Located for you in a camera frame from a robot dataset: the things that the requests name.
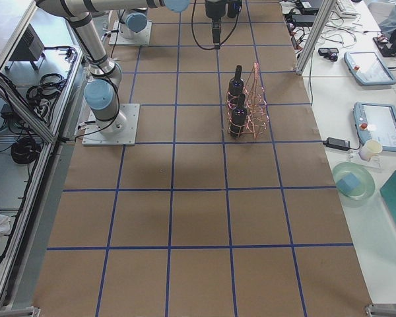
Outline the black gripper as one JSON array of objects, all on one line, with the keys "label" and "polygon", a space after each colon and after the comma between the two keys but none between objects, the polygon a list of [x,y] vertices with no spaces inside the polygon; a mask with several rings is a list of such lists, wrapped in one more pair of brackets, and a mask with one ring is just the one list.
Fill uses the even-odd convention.
[{"label": "black gripper", "polygon": [[205,14],[211,19],[212,38],[214,49],[219,50],[221,46],[221,19],[226,14],[227,1],[207,1],[205,0]]}]

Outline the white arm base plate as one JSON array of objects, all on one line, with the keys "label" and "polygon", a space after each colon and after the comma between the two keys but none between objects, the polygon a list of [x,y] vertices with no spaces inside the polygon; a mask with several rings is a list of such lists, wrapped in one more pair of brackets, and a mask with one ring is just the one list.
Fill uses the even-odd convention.
[{"label": "white arm base plate", "polygon": [[126,25],[119,24],[118,20],[115,20],[113,30],[117,27],[119,32],[112,33],[109,40],[109,45],[116,46],[148,46],[150,44],[150,35],[152,28],[152,21],[147,21],[147,26],[140,32],[134,32],[130,30]]},{"label": "white arm base plate", "polygon": [[120,104],[119,114],[114,122],[96,121],[92,110],[89,113],[82,144],[84,146],[133,146],[139,121],[140,104]]}]

